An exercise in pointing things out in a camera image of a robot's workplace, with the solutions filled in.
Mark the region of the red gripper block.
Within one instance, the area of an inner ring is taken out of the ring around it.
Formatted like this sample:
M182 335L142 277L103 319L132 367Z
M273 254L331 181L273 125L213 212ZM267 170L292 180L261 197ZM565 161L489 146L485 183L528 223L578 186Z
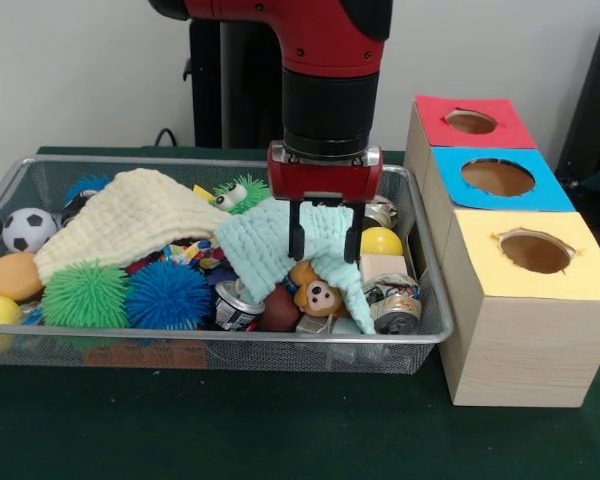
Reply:
M365 203L376 194L383 164L313 165L269 159L267 168L273 196L290 201L288 256L295 261L304 258L305 231L300 221L300 200L326 196L339 199L352 211L352 222L345 236L344 260L356 262L361 248Z

